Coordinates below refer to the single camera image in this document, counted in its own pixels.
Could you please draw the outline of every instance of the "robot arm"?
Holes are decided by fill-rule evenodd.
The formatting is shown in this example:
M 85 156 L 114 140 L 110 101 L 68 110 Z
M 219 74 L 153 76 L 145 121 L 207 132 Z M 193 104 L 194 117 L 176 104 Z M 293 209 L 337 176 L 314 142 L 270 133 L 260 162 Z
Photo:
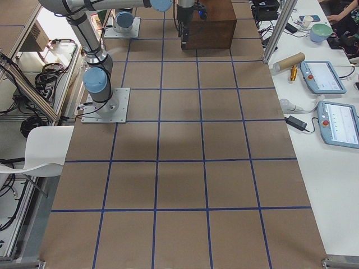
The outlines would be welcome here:
M 98 41 L 85 11 L 153 7 L 157 11 L 165 12 L 172 5 L 172 0 L 39 0 L 39 2 L 57 16 L 66 18 L 86 53 L 87 63 L 90 67 L 96 67 L 86 72 L 89 74 L 85 73 L 84 83 L 93 99 L 93 106 L 99 108 L 99 114 L 109 113 L 116 108 L 110 82 L 113 63 L 110 55 Z
M 202 20 L 207 20 L 207 8 L 204 4 L 197 0 L 177 1 L 178 37 L 181 38 L 182 48 L 190 37 L 189 23 L 192 21 L 194 11 L 198 11 Z

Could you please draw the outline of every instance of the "white chair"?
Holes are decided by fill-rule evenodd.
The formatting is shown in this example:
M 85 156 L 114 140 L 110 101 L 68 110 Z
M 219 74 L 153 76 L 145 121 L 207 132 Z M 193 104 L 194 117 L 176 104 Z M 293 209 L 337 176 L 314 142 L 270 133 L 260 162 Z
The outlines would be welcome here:
M 30 176 L 56 177 L 61 175 L 73 126 L 41 126 L 31 130 L 26 141 L 25 164 L 22 169 L 0 165 L 0 174 L 24 174 L 42 194 Z

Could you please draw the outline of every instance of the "cardboard tube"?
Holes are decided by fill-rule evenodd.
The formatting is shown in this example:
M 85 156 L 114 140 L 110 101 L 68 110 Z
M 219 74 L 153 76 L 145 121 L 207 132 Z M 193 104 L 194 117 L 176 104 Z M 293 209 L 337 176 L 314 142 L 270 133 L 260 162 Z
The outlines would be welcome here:
M 290 56 L 286 59 L 283 59 L 277 63 L 273 64 L 274 70 L 276 70 L 277 72 L 292 67 L 297 63 L 300 63 L 302 61 L 305 60 L 305 55 L 302 52 L 299 52 L 298 54 L 295 54 L 293 56 Z

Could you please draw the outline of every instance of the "brown cardboard floor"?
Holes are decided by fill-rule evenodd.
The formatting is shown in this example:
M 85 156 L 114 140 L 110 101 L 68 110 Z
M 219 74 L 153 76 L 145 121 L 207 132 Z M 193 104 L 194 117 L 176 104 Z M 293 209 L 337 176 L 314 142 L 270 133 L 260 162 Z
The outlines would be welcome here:
M 125 125 L 76 123 L 40 258 L 47 268 L 320 269 L 325 252 L 248 3 L 231 50 L 181 51 L 139 8 L 108 40 Z

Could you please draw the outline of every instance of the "cup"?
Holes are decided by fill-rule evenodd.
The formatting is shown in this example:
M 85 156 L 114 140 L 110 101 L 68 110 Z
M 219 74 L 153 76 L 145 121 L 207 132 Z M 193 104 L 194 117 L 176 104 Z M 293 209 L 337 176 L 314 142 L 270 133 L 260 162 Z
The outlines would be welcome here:
M 313 19 L 312 16 L 305 16 L 305 17 L 303 18 L 301 28 L 302 28 L 302 29 L 307 29 L 307 28 L 309 27 L 310 23 L 313 22 L 313 20 L 314 20 L 314 19 Z

